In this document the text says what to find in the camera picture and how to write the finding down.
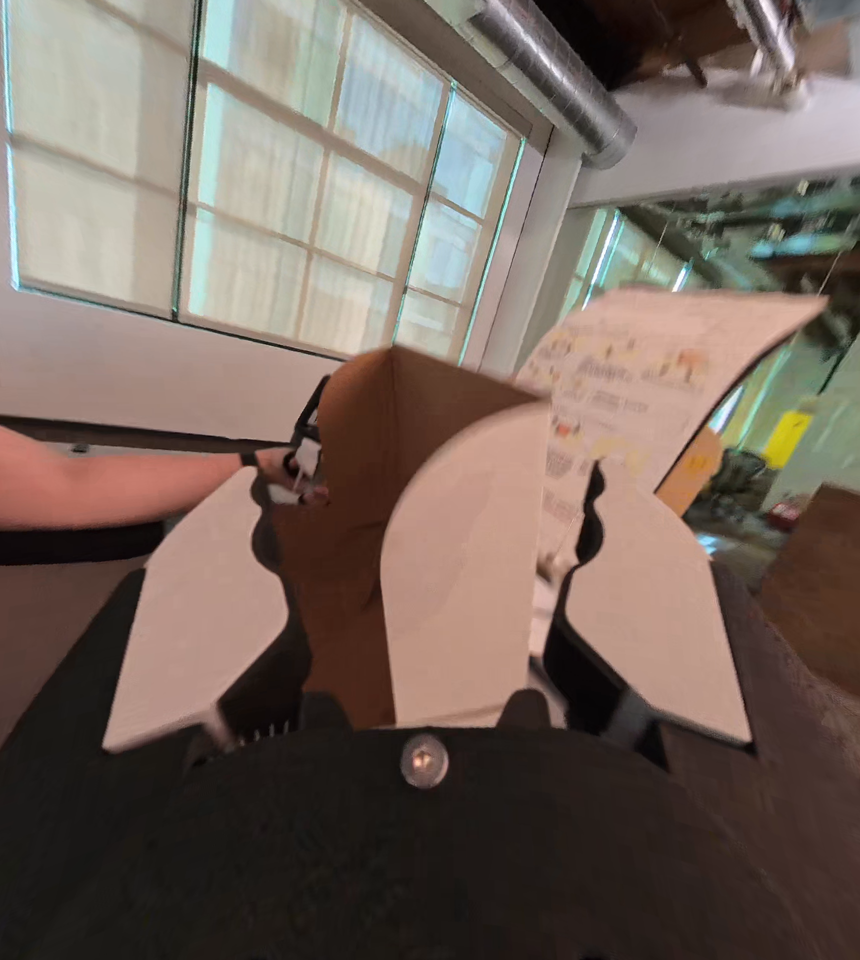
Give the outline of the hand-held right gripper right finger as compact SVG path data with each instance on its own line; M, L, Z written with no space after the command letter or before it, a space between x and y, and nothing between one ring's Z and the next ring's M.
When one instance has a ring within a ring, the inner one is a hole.
M546 637L569 729L642 749L669 724L751 747L710 557L618 462L592 468L576 558Z

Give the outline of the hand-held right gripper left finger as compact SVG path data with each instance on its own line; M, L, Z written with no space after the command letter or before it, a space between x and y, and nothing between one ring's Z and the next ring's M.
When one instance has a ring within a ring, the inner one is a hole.
M103 750L191 727L231 749L293 725L309 643L280 571L274 507L266 477L245 466L150 556Z

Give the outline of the white cardboard mailer box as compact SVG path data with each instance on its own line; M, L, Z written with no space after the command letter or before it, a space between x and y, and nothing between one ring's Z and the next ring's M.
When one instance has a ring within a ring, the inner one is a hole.
M317 411L329 501L280 507L307 691L355 730L496 726L528 683L549 402L403 347Z

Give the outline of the person's left forearm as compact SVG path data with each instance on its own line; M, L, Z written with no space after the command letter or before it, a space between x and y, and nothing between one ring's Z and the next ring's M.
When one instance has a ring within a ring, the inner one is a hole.
M238 454L58 454L0 426L0 532L99 529L186 513L244 468Z

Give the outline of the person's left hand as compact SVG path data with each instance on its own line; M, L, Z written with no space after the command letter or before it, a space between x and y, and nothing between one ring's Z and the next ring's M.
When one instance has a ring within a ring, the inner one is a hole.
M254 453L271 501L282 506L321 507L329 503L326 486L304 469L298 448L272 447Z

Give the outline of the wooden backing board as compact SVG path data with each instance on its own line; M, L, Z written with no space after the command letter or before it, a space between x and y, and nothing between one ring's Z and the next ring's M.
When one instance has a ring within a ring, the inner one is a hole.
M723 454L724 447L718 434L710 426L702 426L654 495L676 517L682 519L718 473Z

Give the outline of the yellow sign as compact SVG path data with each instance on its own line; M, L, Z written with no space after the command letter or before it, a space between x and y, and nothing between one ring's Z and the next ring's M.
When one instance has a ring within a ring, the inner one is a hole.
M761 452L768 469L778 472L785 468L812 420L813 414L804 410L790 410L781 415Z

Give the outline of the printed instruction sheet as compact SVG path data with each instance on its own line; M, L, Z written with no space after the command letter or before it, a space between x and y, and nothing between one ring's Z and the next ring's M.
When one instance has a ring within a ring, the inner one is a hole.
M731 390L829 301L629 285L554 325L514 379L551 402L537 555L575 543L596 462L654 494Z

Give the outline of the silver ventilation duct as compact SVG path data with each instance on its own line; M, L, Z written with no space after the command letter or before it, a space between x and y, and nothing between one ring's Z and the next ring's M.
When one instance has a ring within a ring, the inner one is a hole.
M638 128L616 98L532 1L485 1L467 25L538 93L581 144L584 165L608 170L633 146Z
M784 84L800 76L796 40L797 8L790 1L726 1L735 22L743 29L772 76Z

